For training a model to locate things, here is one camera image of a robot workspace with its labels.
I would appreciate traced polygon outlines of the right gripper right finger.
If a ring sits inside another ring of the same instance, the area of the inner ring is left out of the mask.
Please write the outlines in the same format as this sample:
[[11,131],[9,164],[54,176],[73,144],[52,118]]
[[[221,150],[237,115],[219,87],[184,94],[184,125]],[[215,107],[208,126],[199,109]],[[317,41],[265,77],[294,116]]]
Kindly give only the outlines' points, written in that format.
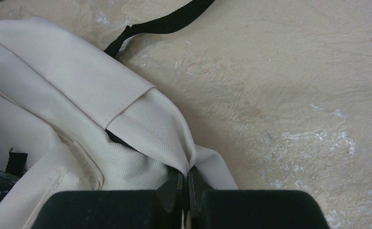
[[188,173],[192,229],[327,229],[315,199],[297,190],[216,190]]

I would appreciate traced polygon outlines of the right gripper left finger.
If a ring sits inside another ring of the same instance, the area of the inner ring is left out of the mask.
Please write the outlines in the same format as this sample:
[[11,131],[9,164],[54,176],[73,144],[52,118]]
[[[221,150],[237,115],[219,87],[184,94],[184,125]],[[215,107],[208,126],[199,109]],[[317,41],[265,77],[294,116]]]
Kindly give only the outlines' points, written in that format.
[[65,191],[41,208],[34,229],[179,229],[183,174],[154,190]]

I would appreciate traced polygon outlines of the beige canvas backpack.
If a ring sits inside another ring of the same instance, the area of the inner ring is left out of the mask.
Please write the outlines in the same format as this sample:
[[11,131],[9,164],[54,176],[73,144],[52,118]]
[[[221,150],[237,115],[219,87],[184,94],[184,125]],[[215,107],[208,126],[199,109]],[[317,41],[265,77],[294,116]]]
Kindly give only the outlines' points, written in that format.
[[116,60],[126,39],[176,32],[211,4],[128,26],[104,51],[46,19],[0,20],[0,169],[27,155],[0,202],[0,229],[31,228],[59,192],[155,189],[170,169],[197,167],[213,188],[237,189],[172,101]]

